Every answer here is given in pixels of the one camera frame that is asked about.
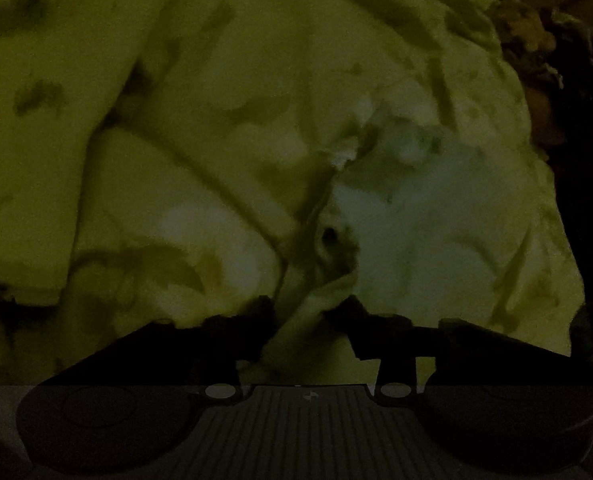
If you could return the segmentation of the white small garment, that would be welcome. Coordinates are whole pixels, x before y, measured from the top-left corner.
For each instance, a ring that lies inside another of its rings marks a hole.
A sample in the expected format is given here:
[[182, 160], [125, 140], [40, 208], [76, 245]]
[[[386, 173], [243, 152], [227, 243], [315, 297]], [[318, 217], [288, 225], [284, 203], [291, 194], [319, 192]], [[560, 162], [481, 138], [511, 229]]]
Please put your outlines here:
[[437, 129], [383, 131], [330, 185], [307, 237], [316, 281], [266, 349], [303, 382], [371, 382], [325, 312], [349, 296], [374, 314], [434, 327], [443, 318], [569, 354], [584, 285], [531, 148], [487, 153]]

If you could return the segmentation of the dark clothes pile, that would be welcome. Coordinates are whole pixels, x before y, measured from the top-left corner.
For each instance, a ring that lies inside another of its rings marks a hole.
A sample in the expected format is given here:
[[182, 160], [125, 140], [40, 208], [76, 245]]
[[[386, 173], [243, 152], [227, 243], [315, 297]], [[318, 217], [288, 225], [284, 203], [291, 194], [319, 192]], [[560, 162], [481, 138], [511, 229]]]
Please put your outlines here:
[[555, 201], [581, 272], [585, 302], [569, 336], [575, 359], [593, 359], [593, 27], [577, 0], [499, 0], [503, 55], [523, 84], [531, 140], [554, 174]]

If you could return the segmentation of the light patterned bed sheet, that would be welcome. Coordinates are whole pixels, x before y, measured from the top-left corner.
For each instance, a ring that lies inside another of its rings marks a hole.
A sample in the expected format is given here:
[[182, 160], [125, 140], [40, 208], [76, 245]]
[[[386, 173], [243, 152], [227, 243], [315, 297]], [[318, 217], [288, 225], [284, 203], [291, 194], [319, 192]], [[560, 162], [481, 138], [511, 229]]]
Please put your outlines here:
[[389, 127], [546, 162], [498, 1], [0, 0], [0, 384], [262, 295], [284, 326]]

